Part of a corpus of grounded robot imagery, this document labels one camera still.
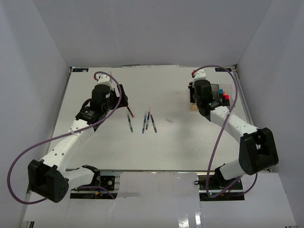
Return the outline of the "black gel pen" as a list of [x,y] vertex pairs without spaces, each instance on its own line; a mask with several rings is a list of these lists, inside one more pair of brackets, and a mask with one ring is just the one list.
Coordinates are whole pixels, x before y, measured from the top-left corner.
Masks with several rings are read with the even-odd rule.
[[150,113],[151,113],[151,107],[149,106],[147,118],[146,118],[146,127],[145,127],[146,130],[148,130],[148,126],[149,126]]

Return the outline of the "purple gel pen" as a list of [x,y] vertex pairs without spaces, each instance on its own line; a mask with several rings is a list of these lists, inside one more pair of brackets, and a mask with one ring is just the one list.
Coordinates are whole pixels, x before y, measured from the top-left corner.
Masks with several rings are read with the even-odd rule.
[[153,129],[154,129],[154,132],[157,133],[157,128],[156,128],[156,125],[155,125],[155,121],[154,121],[153,115],[151,114],[150,117],[151,117],[151,122],[152,122],[152,126],[153,126]]

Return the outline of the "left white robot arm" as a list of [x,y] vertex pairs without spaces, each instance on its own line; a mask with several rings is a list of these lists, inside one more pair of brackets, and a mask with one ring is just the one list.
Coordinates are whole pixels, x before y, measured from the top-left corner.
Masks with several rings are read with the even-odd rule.
[[68,189],[87,186],[94,190],[100,185],[100,171],[93,166],[83,165],[72,171],[66,171],[73,156],[79,151],[85,141],[91,137],[100,126],[109,111],[115,107],[128,106],[125,91],[117,96],[115,89],[108,85],[96,85],[92,97],[87,99],[73,124],[64,137],[40,161],[32,160],[28,165],[29,189],[54,202],[60,202]]

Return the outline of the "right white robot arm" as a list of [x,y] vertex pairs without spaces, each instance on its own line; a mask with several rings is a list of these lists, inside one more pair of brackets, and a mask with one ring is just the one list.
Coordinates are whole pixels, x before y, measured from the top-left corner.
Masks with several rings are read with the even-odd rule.
[[211,185],[226,189],[243,175],[254,175],[279,162],[273,133],[268,128],[257,128],[231,113],[229,97],[218,93],[215,97],[211,83],[206,79],[192,81],[188,86],[190,101],[208,121],[221,127],[239,144],[238,158],[215,169],[205,180],[206,189]]

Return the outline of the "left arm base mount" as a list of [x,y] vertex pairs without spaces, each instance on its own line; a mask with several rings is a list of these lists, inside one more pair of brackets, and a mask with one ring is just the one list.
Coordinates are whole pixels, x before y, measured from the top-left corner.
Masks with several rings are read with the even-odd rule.
[[76,188],[71,191],[71,199],[80,200],[114,200],[119,190],[120,177],[118,176],[100,176],[97,178],[95,186],[98,188]]

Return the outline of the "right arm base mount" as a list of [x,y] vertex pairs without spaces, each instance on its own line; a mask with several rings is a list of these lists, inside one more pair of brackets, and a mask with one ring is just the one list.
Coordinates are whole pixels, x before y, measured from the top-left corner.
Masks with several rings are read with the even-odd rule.
[[[230,186],[224,193],[217,196],[216,198],[209,197],[206,191],[206,174],[198,175],[197,180],[194,181],[194,185],[199,188],[199,199],[201,202],[204,201],[238,201],[245,200],[243,184],[241,180],[238,180],[234,185]],[[224,182],[218,182],[215,178],[210,175],[209,178],[209,194],[211,196],[224,190],[230,185],[236,178],[231,180],[225,180]]]

